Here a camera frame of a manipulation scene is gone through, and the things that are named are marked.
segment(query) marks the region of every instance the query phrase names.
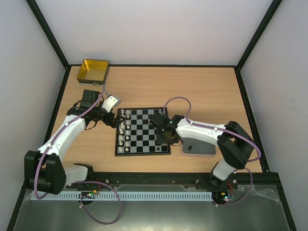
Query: black square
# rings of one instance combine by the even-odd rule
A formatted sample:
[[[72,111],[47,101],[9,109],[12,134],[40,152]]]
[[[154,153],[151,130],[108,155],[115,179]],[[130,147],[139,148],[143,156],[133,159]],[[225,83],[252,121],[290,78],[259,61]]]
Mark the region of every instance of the black square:
[[[137,147],[137,152],[142,153],[143,152],[143,147]]]
[[[168,151],[168,146],[162,146],[162,152]]]
[[[149,147],[149,151],[150,151],[150,152],[155,152],[155,146],[150,146],[150,147]]]

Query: white wall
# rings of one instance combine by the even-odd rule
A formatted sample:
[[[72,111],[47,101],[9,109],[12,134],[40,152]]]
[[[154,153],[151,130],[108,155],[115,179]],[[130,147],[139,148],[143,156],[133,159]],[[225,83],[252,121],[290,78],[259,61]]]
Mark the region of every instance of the white wall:
[[[70,64],[236,65],[272,0],[37,0]]]
[[[308,208],[308,1],[283,1],[242,74],[299,231]]]
[[[24,181],[24,156],[42,145],[64,68],[25,0],[0,7],[0,230]]]

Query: chessboard square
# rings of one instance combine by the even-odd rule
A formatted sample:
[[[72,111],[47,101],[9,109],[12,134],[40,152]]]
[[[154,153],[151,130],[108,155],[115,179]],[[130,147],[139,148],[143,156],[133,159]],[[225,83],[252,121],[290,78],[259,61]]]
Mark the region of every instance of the chessboard square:
[[[130,152],[131,153],[136,153],[137,152],[137,147],[130,147]]]
[[[142,141],[143,146],[149,146],[149,141]]]
[[[136,146],[137,147],[142,147],[143,141],[137,141]]]
[[[130,136],[130,141],[136,141],[137,140],[137,136]]]
[[[143,147],[143,152],[148,153],[150,151],[149,146]]]
[[[151,153],[155,152],[155,146],[150,146],[150,147],[149,147],[149,151],[150,151]]]
[[[149,146],[155,146],[155,141],[149,140]]]
[[[138,153],[143,153],[143,147],[137,147],[137,152]]]
[[[131,147],[136,147],[137,146],[137,141],[131,141],[130,142]]]
[[[149,140],[149,135],[143,135],[142,136],[143,141],[148,141]]]
[[[162,151],[167,152],[168,151],[168,146],[167,145],[162,145]]]

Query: gray floor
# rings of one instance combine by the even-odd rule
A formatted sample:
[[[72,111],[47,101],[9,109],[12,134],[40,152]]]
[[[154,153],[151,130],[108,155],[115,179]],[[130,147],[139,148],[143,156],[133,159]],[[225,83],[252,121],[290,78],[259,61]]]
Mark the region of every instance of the gray floor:
[[[289,230],[280,202],[270,186],[258,187],[242,203],[216,208],[211,202],[123,202],[123,216],[113,225],[87,217],[76,201],[25,200],[16,231],[284,231]],[[240,197],[243,192],[236,192]],[[111,221],[118,202],[95,201],[90,213]]]

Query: robotic arm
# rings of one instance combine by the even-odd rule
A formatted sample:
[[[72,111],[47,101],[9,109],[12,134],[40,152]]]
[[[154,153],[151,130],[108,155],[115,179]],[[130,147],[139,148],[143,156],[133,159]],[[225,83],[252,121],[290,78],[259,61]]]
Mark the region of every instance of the robotic arm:
[[[214,128],[208,129],[189,123],[182,115],[174,115],[169,119],[165,115],[156,113],[150,123],[157,128],[157,142],[160,144],[175,144],[179,142],[180,138],[192,138],[218,146],[223,159],[214,166],[210,174],[211,183],[217,187],[236,169],[245,168],[254,149],[245,141],[233,137],[226,132],[217,130],[217,128],[230,130],[254,142],[244,129],[234,121],[230,121],[227,125],[197,122],[198,125],[206,125]]]
[[[34,179],[39,159],[47,150],[43,164],[44,168],[40,169],[38,177],[38,190],[53,194],[59,194],[65,185],[72,184],[77,181],[84,181],[91,178],[93,167],[85,164],[74,164],[73,166],[64,169],[62,161],[66,151],[71,146],[75,138],[86,129],[91,121],[104,122],[106,125],[116,128],[119,123],[124,121],[124,118],[112,113],[113,107],[117,107],[121,101],[118,97],[110,95],[104,102],[100,102],[98,106],[93,107],[83,117],[78,118],[71,124],[69,121],[77,118],[83,112],[88,110],[98,99],[98,91],[84,90],[82,100],[78,101],[68,110],[67,116],[60,128],[55,134],[36,152],[29,151],[25,155],[25,184],[29,189],[34,188]]]

